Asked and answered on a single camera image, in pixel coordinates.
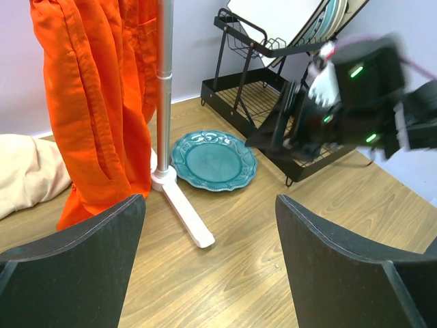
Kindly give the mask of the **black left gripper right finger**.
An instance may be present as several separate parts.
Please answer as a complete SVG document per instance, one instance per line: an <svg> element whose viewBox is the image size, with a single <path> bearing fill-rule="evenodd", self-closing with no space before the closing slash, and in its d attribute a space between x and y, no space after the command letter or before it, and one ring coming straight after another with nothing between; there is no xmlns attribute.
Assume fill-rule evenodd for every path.
<svg viewBox="0 0 437 328"><path fill-rule="evenodd" d="M278 195L275 214L300 327L435 327L436 244L375 242Z"/></svg>

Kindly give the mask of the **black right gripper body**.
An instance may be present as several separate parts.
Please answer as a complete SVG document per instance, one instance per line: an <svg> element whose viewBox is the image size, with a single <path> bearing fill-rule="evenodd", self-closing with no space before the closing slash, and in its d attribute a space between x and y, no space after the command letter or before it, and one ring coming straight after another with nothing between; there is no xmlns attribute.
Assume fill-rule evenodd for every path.
<svg viewBox="0 0 437 328"><path fill-rule="evenodd" d="M322 107L305 96L290 133L291 158L312 161L326 144L379 149L391 158L400 149L395 107L406 84L396 39L338 46L330 60L339 101Z"/></svg>

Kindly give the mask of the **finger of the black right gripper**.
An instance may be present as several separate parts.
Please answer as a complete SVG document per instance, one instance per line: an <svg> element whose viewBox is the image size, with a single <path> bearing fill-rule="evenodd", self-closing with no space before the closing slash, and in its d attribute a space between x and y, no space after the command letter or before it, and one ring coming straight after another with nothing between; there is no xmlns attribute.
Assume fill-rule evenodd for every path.
<svg viewBox="0 0 437 328"><path fill-rule="evenodd" d="M270 146L273 151L279 151L283 145L283 136L291 116L292 108L296 99L296 94L300 90L300 85L294 81L288 81L283 86L277 101L278 117L274 126Z"/></svg>
<svg viewBox="0 0 437 328"><path fill-rule="evenodd" d="M271 112L262 122L259 128L256 128L249 134L245 141L245 146L258 148L260 150L270 149L272 137L279 117L278 112Z"/></svg>

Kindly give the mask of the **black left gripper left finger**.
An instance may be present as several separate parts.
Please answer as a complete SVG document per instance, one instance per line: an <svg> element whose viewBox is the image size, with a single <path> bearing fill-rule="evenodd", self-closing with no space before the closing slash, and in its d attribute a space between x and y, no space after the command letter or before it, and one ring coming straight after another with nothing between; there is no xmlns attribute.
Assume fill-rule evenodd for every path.
<svg viewBox="0 0 437 328"><path fill-rule="evenodd" d="M117 327L145 210L133 195L1 253L1 326Z"/></svg>

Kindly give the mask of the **teal scalloped ceramic plate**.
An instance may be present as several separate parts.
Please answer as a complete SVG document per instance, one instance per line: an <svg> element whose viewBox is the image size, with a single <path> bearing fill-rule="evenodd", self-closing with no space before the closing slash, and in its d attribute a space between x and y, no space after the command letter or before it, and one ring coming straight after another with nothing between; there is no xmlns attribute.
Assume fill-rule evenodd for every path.
<svg viewBox="0 0 437 328"><path fill-rule="evenodd" d="M170 156L179 178L207 191L244 188L257 174L252 149L224 131L189 132L175 142Z"/></svg>

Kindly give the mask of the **white square plate black rim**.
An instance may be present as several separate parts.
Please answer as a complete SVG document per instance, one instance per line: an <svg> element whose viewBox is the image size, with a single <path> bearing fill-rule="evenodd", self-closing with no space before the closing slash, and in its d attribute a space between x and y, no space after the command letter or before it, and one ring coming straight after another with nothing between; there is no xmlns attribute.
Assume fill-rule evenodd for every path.
<svg viewBox="0 0 437 328"><path fill-rule="evenodd" d="M279 1L229 1L228 9L241 17L240 25L248 37L267 49L273 48L274 40L270 32L275 30L274 13L279 9Z"/></svg>

